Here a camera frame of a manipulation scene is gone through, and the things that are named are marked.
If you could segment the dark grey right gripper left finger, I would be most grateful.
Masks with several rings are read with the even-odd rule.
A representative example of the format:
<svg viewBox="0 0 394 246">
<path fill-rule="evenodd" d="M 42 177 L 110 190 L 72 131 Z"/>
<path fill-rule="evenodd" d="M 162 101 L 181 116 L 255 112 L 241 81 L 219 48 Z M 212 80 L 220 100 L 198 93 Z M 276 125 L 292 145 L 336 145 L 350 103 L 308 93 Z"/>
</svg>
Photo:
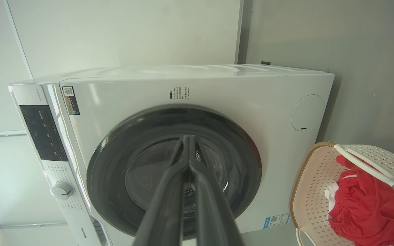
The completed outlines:
<svg viewBox="0 0 394 246">
<path fill-rule="evenodd" d="M 190 136 L 180 137 L 136 233 L 133 246 L 181 246 L 183 196 L 189 185 Z"/>
</svg>

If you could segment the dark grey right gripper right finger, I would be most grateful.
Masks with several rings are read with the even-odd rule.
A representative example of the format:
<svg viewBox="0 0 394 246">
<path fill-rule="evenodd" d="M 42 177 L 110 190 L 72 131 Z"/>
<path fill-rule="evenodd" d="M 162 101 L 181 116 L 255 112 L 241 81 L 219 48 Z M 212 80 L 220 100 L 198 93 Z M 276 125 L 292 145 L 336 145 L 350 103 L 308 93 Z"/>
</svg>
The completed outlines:
<svg viewBox="0 0 394 246">
<path fill-rule="evenodd" d="M 244 246 L 235 218 L 196 135 L 189 140 L 190 181 L 196 193 L 196 241 L 198 246 Z"/>
</svg>

